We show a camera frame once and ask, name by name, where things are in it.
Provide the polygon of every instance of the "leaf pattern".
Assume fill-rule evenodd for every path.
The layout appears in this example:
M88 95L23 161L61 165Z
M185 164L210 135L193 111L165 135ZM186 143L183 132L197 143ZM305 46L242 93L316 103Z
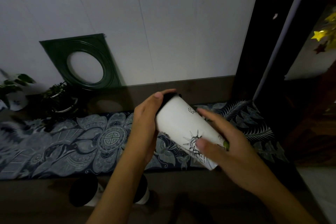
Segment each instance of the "leaf pattern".
M196 107L224 116L241 130L265 160L287 163L257 107L251 100ZM133 123L133 112L93 114L65 120L45 132L43 120L0 122L0 180L65 177L79 173L110 174L121 158ZM204 168L195 158L159 133L146 170Z

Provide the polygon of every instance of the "table runner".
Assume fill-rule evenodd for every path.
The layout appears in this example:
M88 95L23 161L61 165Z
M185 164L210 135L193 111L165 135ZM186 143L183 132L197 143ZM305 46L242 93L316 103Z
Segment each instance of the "table runner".
M271 163L288 162L252 100L196 105L224 116ZM131 132L133 112L68 119L44 131L43 120L0 122L0 180L110 174ZM164 134L145 171L204 168Z

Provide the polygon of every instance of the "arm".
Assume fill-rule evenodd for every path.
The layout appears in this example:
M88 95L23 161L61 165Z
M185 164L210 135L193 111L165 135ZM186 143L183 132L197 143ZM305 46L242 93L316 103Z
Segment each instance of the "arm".
M155 150L156 112L162 104L163 95L174 91L157 92L135 108L126 148L87 224L127 222L141 175Z
M241 131L218 114L200 108L197 111L212 120L230 143L230 150L225 151L199 139L196 145L205 156L218 163L234 183L259 197L277 223L317 223L259 158Z

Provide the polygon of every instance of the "person's right hand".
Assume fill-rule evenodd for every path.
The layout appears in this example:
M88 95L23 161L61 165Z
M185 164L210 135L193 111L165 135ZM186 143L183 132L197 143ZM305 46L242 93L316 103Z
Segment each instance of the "person's right hand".
M234 183L256 196L262 196L267 188L280 184L241 131L219 114L201 108L197 112L212 120L217 131L229 141L230 147L226 151L203 138L197 140L196 146L202 154L216 162Z

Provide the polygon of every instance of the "green square frame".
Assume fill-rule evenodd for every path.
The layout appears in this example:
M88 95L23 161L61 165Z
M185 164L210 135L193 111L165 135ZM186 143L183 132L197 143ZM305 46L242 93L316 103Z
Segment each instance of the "green square frame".
M46 40L40 41L40 44L69 85L86 90L103 90L121 86L104 34ZM95 57L103 68L103 78L97 83L86 83L75 77L67 62L73 52L86 52Z

